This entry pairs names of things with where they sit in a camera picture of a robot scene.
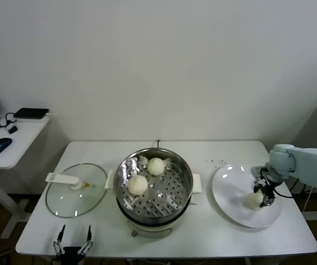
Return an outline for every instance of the black cable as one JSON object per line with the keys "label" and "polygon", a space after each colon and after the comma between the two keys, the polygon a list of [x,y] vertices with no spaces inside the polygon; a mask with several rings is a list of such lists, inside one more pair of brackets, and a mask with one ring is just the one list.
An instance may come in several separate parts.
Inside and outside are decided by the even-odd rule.
{"label": "black cable", "polygon": [[[265,169],[265,168],[261,168],[261,169],[260,169],[260,176],[263,177],[263,178],[266,180],[266,182],[268,182],[268,184],[270,185],[269,179],[263,176],[263,172],[268,172],[268,170]],[[292,196],[286,196],[286,195],[282,195],[282,194],[278,193],[275,188],[273,188],[273,191],[274,191],[276,194],[278,194],[280,197],[287,198],[287,199],[293,199]]]}
{"label": "black cable", "polygon": [[15,114],[15,113],[13,113],[13,112],[8,112],[7,114],[5,114],[5,120],[6,120],[6,121],[9,121],[9,123],[15,123],[16,120],[15,120],[15,121],[11,121],[11,120],[8,119],[8,115],[9,115],[9,114]]}
{"label": "black cable", "polygon": [[278,192],[276,191],[276,189],[274,189],[274,192],[275,192],[276,194],[278,194],[280,197],[284,197],[284,198],[287,198],[287,199],[293,199],[292,196],[286,196],[286,195],[282,195],[282,194],[278,193]]}
{"label": "black cable", "polygon": [[6,125],[1,125],[1,124],[0,124],[0,128],[5,128],[5,127],[8,126],[10,123],[15,123],[15,122],[16,122],[16,120],[11,121],[11,120],[8,119],[8,115],[10,115],[10,114],[15,114],[15,113],[13,113],[13,112],[8,112],[7,114],[5,114]]}
{"label": "black cable", "polygon": [[298,181],[299,181],[299,178],[296,179],[295,183],[292,185],[290,192],[294,189],[294,187],[296,187],[296,184],[298,183]]}

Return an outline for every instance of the small white desk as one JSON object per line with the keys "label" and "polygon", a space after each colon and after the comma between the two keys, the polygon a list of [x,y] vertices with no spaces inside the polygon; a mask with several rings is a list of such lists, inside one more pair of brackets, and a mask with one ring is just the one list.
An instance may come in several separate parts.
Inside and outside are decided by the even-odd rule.
{"label": "small white desk", "polygon": [[[5,128],[0,128],[0,138],[8,137],[13,139],[11,145],[0,153],[0,169],[14,167],[48,121],[49,118],[44,117],[42,120],[34,122],[17,122],[18,130],[13,134],[9,134]],[[1,119],[0,123],[5,124],[5,119]],[[28,221],[30,214],[25,213],[23,210],[26,207],[28,200],[21,200],[20,204],[17,205],[0,187],[0,203],[13,214],[1,234],[1,238],[7,239],[10,237],[17,222]]]}
{"label": "small white desk", "polygon": [[[78,163],[95,163],[108,173],[127,155],[155,142],[72,142],[55,172]],[[217,206],[211,193],[211,178],[226,163],[264,165],[268,153],[257,141],[160,142],[176,151],[199,173],[203,193],[198,205],[190,205],[180,225],[165,238],[132,237],[113,192],[89,213],[73,219],[58,218],[45,204],[46,190],[37,203],[17,245],[25,255],[54,256],[52,242],[65,224],[63,246],[82,246],[91,225],[94,246],[88,257],[105,258],[225,258],[280,256],[313,253],[317,242],[293,199],[282,200],[282,214],[269,228],[250,229],[231,221]],[[290,195],[283,184],[280,192]]]}

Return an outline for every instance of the white wall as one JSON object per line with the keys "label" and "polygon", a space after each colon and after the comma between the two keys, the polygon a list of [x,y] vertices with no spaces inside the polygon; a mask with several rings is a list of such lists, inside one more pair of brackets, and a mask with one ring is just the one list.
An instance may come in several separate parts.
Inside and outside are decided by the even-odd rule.
{"label": "white wall", "polygon": [[71,140],[290,142],[317,108],[317,1],[0,0],[0,103]]}

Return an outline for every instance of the cable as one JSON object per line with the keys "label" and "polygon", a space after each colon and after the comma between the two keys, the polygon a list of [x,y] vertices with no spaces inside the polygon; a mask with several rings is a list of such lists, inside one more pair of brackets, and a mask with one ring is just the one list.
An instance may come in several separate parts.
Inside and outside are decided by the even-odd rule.
{"label": "cable", "polygon": [[13,113],[13,112],[8,112],[7,114],[5,114],[5,120],[6,120],[6,121],[9,121],[9,123],[15,123],[16,120],[15,120],[15,121],[11,121],[11,120],[8,119],[8,115],[9,115],[9,114],[15,114],[15,113]]}
{"label": "cable", "polygon": [[1,251],[0,251],[0,258],[3,257],[3,256],[5,256],[5,255],[7,255],[7,254],[9,254],[9,253],[11,253],[11,252],[13,252],[13,251],[14,251],[14,248],[9,248],[9,249],[6,249],[6,250],[1,250]]}
{"label": "cable", "polygon": [[282,194],[278,193],[275,188],[274,188],[274,192],[275,192],[276,194],[278,194],[280,197],[287,198],[287,199],[293,199],[292,196],[286,196],[286,195],[282,195]]}
{"label": "cable", "polygon": [[295,183],[292,185],[291,189],[290,189],[290,192],[294,189],[294,187],[296,187],[296,184],[298,183],[300,179],[296,179]]}
{"label": "cable", "polygon": [[305,211],[305,209],[306,209],[306,206],[307,206],[307,204],[308,204],[309,198],[311,197],[312,191],[313,191],[313,187],[312,187],[312,189],[310,190],[310,192],[309,192],[309,194],[308,194],[308,197],[307,197],[306,203],[304,204],[302,213],[304,213],[304,211]]}
{"label": "cable", "polygon": [[8,119],[8,115],[10,115],[10,114],[15,114],[15,113],[13,113],[13,112],[8,112],[7,114],[5,114],[6,125],[1,125],[1,124],[0,124],[0,128],[5,128],[5,127],[8,126],[10,123],[15,123],[15,122],[16,122],[16,120],[11,121],[11,120]]}
{"label": "cable", "polygon": [[[261,177],[263,177],[263,178],[266,180],[266,182],[269,184],[269,186],[272,187],[272,185],[270,184],[269,179],[263,176],[263,172],[268,172],[268,170],[265,169],[265,168],[261,168],[259,174],[260,174]],[[293,199],[292,196],[286,196],[286,195],[282,195],[282,194],[278,193],[278,191],[275,189],[275,187],[273,188],[273,191],[274,191],[276,194],[278,194],[280,197],[287,198],[287,199]]]}
{"label": "cable", "polygon": [[204,261],[202,261],[202,262],[199,262],[199,263],[193,263],[193,262],[190,262],[190,261],[188,261],[190,264],[192,264],[192,265],[202,265],[203,263],[205,263],[207,261],[207,259],[205,259]]}

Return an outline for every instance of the table leg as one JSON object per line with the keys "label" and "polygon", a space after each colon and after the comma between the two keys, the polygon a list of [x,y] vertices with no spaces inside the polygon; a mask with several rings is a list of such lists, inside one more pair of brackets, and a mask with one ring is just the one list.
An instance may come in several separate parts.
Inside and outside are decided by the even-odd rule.
{"label": "table leg", "polygon": [[10,213],[19,219],[26,218],[24,210],[17,205],[17,203],[10,198],[10,196],[0,187],[0,204],[2,204]]}
{"label": "table leg", "polygon": [[10,238],[18,222],[27,222],[30,214],[25,213],[24,209],[28,204],[28,200],[23,199],[19,205],[0,187],[0,204],[2,204],[11,214],[11,218],[1,234],[2,239]]}
{"label": "table leg", "polygon": [[[19,206],[22,209],[25,209],[27,206],[29,200],[27,199],[22,199],[21,202],[19,203]],[[4,231],[2,232],[2,235],[0,236],[1,239],[8,239],[10,238],[11,233],[14,231],[15,226],[17,225],[18,222],[27,222],[28,219],[30,218],[31,214],[26,214],[25,218],[18,218],[15,215],[11,216],[8,224],[4,228]]]}
{"label": "table leg", "polygon": [[260,262],[258,262],[257,265],[279,265],[281,262],[283,262],[287,258],[288,256],[267,257],[261,260]]}
{"label": "table leg", "polygon": [[245,258],[245,264],[246,265],[252,265],[250,258]]}

